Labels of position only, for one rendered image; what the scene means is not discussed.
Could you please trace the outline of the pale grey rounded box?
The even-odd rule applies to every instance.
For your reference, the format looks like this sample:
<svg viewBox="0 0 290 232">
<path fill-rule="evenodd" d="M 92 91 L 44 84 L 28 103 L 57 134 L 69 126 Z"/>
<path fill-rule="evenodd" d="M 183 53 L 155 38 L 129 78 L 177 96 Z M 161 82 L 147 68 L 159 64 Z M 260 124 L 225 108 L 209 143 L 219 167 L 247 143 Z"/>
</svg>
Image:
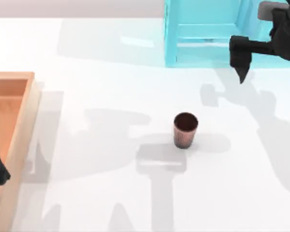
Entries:
<svg viewBox="0 0 290 232">
<path fill-rule="evenodd" d="M 267 0 L 261 1 L 258 6 L 257 18 L 263 21 L 272 21 L 272 10 L 276 8 L 286 10 L 289 8 L 289 4 Z"/>
</svg>

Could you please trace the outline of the light blue rack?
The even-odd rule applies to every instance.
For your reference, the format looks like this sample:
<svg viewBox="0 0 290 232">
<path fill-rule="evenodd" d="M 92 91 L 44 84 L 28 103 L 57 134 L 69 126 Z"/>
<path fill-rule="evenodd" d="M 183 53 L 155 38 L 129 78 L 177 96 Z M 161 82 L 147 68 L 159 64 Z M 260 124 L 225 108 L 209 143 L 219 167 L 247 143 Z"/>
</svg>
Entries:
<svg viewBox="0 0 290 232">
<path fill-rule="evenodd" d="M 269 42 L 273 23 L 257 18 L 261 1 L 264 0 L 165 0 L 165 65 L 188 68 L 230 67 L 231 36 Z M 290 61 L 253 53 L 250 68 L 290 68 Z"/>
</svg>

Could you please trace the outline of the shallow salmon-coloured box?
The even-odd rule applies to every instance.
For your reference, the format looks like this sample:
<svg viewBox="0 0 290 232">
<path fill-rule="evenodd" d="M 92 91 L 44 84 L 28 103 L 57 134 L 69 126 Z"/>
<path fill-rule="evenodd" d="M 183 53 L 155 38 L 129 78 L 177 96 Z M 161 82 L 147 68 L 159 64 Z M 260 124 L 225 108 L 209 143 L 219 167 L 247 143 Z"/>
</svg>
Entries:
<svg viewBox="0 0 290 232">
<path fill-rule="evenodd" d="M 0 72 L 0 158 L 11 174 L 0 186 L 0 232 L 9 232 L 41 91 L 33 72 Z"/>
</svg>

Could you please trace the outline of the brown cup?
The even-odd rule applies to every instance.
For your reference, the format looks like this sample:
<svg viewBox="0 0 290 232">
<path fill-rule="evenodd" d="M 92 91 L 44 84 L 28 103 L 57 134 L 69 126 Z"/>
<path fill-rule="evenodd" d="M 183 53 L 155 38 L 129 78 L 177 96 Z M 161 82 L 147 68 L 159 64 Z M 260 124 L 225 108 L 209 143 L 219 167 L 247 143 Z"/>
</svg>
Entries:
<svg viewBox="0 0 290 232">
<path fill-rule="evenodd" d="M 189 112 L 182 112 L 174 118 L 174 144 L 180 149 L 188 149 L 193 142 L 199 125 L 196 116 Z"/>
</svg>

